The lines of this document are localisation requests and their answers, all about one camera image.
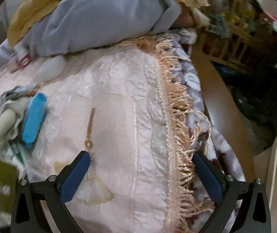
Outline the white foam block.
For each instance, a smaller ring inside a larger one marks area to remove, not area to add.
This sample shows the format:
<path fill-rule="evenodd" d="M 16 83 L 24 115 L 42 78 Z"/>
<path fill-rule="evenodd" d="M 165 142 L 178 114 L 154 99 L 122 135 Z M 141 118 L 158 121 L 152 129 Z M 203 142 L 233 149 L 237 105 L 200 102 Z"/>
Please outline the white foam block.
<path fill-rule="evenodd" d="M 45 83 L 58 77 L 64 70 L 67 62 L 62 55 L 45 60 L 35 74 L 35 83 Z"/>

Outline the brown white patterned blanket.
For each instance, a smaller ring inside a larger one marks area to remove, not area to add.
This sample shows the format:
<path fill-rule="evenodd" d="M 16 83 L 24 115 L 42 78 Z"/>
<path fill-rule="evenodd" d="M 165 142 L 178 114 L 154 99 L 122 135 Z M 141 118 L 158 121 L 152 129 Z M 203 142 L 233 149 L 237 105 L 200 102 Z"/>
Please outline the brown white patterned blanket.
<path fill-rule="evenodd" d="M 201 133 L 194 144 L 195 149 L 204 152 L 207 146 L 206 157 L 225 175 L 232 175 L 236 180 L 246 180 L 242 167 L 233 149 L 223 135 L 210 123 L 205 111 L 202 97 L 201 83 L 197 71 L 191 61 L 192 45 L 197 40 L 196 30 L 179 28 L 170 30 L 167 36 L 173 54 L 178 57 L 178 64 L 172 69 L 174 77 L 186 87 L 186 93 L 192 99 L 193 112 L 186 115 L 186 126 L 192 136 L 194 128 L 200 127 Z"/>

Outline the small white red bottle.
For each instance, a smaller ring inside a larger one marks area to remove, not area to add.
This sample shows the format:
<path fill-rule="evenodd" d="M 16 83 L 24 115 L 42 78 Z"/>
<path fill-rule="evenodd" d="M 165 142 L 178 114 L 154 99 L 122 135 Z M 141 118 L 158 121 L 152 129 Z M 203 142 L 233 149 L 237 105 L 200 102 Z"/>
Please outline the small white red bottle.
<path fill-rule="evenodd" d="M 28 49 L 21 42 L 17 43 L 13 49 L 16 52 L 18 64 L 21 68 L 25 68 L 32 63 Z"/>

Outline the rainbow medicine box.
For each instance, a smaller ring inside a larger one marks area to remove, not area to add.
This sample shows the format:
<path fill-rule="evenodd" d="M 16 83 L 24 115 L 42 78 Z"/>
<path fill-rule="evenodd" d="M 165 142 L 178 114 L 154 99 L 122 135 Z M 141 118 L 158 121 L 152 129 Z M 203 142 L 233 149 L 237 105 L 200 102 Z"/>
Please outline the rainbow medicine box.
<path fill-rule="evenodd" d="M 16 185 L 23 174 L 24 160 L 21 153 L 10 147 L 0 149 L 0 213 L 12 213 Z"/>

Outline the wooden baby crib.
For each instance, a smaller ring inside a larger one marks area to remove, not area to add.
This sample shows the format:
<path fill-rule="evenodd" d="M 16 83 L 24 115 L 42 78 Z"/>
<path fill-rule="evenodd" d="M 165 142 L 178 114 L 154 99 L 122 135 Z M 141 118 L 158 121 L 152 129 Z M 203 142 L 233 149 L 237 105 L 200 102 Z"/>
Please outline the wooden baby crib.
<path fill-rule="evenodd" d="M 209 26 L 199 31 L 198 45 L 210 61 L 241 70 L 248 55 L 264 50 L 274 18 L 257 0 L 208 0 L 202 9 Z"/>

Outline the pink quilted bedspread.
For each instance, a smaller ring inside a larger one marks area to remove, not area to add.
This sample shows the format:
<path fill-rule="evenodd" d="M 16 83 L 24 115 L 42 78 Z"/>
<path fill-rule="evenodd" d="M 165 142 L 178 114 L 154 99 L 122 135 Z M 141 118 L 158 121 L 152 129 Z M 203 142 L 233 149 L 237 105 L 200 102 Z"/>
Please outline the pink quilted bedspread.
<path fill-rule="evenodd" d="M 193 101 L 172 74 L 178 57 L 171 41 L 144 37 L 70 54 L 63 72 L 47 83 L 33 81 L 47 59 L 15 73 L 0 70 L 0 95 L 38 84 L 36 94 L 47 97 L 32 147 L 21 140 L 24 118 L 17 137 L 0 144 L 21 153 L 18 182 L 45 180 L 82 150 L 90 154 L 90 167 L 66 203 L 83 232 L 197 232 L 214 210 L 191 161 L 201 128 L 189 135 Z M 0 228 L 11 217 L 0 213 Z"/>

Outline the grey-blue fleece blanket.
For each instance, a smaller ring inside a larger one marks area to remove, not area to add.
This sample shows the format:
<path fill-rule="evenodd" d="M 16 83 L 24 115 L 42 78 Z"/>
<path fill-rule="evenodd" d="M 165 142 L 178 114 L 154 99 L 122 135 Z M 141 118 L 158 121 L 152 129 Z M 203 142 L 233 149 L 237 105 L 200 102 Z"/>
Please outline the grey-blue fleece blanket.
<path fill-rule="evenodd" d="M 169 30 L 176 0 L 63 0 L 21 42 L 31 58 L 73 53 Z"/>

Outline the wooden bed frame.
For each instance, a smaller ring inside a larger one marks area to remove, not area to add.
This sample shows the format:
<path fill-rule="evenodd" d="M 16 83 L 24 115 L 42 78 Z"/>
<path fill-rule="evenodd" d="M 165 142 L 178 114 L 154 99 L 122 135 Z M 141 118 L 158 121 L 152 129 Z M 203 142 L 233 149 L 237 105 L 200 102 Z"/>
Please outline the wooden bed frame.
<path fill-rule="evenodd" d="M 230 91 L 208 57 L 197 45 L 192 46 L 191 60 L 201 82 L 202 96 L 213 126 L 224 136 L 235 152 L 248 182 L 255 169 L 246 130 Z"/>

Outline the crumpled white grey wrapper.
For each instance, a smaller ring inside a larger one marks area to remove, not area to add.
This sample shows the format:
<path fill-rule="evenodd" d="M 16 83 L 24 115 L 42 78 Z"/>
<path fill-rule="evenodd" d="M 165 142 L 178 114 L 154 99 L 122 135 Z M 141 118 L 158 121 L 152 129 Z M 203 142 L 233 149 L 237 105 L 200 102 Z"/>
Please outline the crumpled white grey wrapper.
<path fill-rule="evenodd" d="M 29 101 L 39 88 L 38 84 L 16 86 L 0 95 L 0 144 L 17 137 Z"/>

